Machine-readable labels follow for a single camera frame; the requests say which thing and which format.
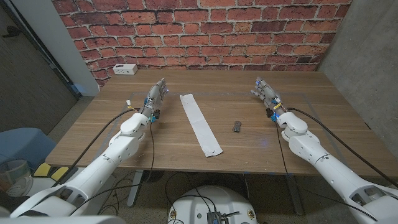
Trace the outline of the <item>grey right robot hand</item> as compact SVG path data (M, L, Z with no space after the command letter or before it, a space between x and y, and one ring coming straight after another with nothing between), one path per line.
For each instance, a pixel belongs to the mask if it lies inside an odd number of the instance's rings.
M268 118L278 118L280 115L288 112L282 104L279 94L263 78L257 77L255 84L254 89L251 90L251 94L262 100L266 107Z

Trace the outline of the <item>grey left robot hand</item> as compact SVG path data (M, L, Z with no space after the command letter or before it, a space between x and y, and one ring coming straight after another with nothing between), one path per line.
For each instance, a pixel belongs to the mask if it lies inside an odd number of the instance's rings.
M162 78L149 90L144 100L144 106L140 110L141 114L149 118L155 111L160 110L168 92L169 89L167 88L166 80Z

